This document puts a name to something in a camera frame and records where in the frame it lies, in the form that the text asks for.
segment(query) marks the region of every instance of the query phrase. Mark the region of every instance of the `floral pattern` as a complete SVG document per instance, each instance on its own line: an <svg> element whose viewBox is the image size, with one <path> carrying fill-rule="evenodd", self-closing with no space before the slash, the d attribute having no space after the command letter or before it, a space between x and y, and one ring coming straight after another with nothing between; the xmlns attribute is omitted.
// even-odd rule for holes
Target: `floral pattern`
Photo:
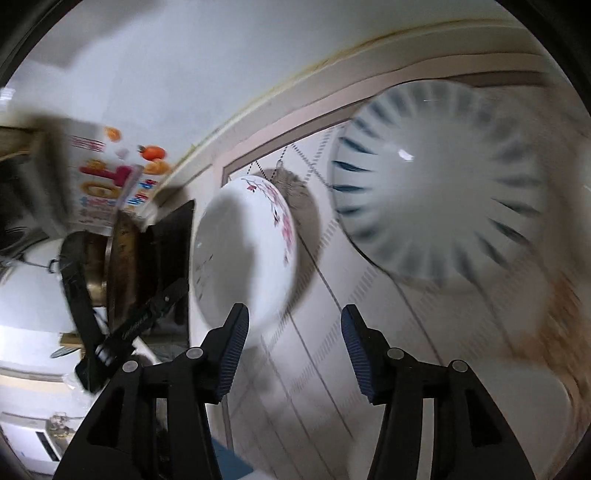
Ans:
<svg viewBox="0 0 591 480"><path fill-rule="evenodd" d="M261 182L252 179L243 179L248 186L247 190L255 193L261 192L271 204L273 214L273 225L280 226L283 240L285 241L285 253L283 255L283 264L287 265L293 255L294 249L294 227L291 216L285 200L281 197L279 191L271 184L261 179Z"/></svg>

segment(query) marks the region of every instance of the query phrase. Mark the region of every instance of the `white plate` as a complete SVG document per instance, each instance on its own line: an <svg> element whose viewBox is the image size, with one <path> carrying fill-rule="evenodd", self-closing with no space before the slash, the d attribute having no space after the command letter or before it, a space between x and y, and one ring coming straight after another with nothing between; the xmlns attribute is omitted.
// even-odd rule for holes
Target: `white plate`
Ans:
<svg viewBox="0 0 591 480"><path fill-rule="evenodd" d="M426 285L481 283L534 239L541 170L517 123L472 88L420 80L351 119L331 166L340 222L388 274Z"/></svg>

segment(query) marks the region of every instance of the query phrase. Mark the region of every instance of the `pink flower design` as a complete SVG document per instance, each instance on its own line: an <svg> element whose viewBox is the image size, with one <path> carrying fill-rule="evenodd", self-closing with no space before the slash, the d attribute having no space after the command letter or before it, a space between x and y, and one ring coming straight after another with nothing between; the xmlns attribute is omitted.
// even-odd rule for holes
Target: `pink flower design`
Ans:
<svg viewBox="0 0 591 480"><path fill-rule="evenodd" d="M265 187L267 193L273 199L273 202L279 203L279 194L277 193L277 190L272 185L265 185Z"/></svg>
<svg viewBox="0 0 591 480"><path fill-rule="evenodd" d="M293 236L291 232L291 222L290 218L284 213L283 214L283 228L281 230L283 234L283 239L285 240L285 244L287 246L287 251L291 253L291 247L293 245Z"/></svg>

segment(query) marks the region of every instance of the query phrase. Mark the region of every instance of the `tiled wall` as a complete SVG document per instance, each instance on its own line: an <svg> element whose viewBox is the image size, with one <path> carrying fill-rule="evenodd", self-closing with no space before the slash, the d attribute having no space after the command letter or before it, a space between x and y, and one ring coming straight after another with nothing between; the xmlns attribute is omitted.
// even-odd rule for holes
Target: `tiled wall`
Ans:
<svg viewBox="0 0 591 480"><path fill-rule="evenodd" d="M355 303L368 325L382 330L392 346L434 364L504 356L508 346L499 323L518 342L541 321L549 279L558 269L570 269L560 224L566 186L562 172L574 159L588 118L565 113L564 97L554 89L494 87L482 92L510 105L521 120L550 185L537 251L524 254L487 288L490 301L476 291L442 295L412 289L354 249L330 202L329 159L344 124L230 173L230 180L247 174L271 180L298 227L298 281L288 312L277 319L274 331L243 353L228 395L235 450L257 468L280 479L348 478L359 432L383 412L360 394L349 362L340 333L340 312L348 303ZM371 457L373 446L366 450Z"/></svg>

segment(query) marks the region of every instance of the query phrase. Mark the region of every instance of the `cooking pot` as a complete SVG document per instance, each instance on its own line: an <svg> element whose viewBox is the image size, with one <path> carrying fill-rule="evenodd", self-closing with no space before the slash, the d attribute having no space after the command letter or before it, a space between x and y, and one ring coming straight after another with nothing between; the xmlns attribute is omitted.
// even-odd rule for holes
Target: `cooking pot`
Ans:
<svg viewBox="0 0 591 480"><path fill-rule="evenodd" d="M111 331L125 321L139 300L140 237L131 217L119 212L111 236L73 232L61 245L60 268L71 261L82 265L92 306L106 307Z"/></svg>

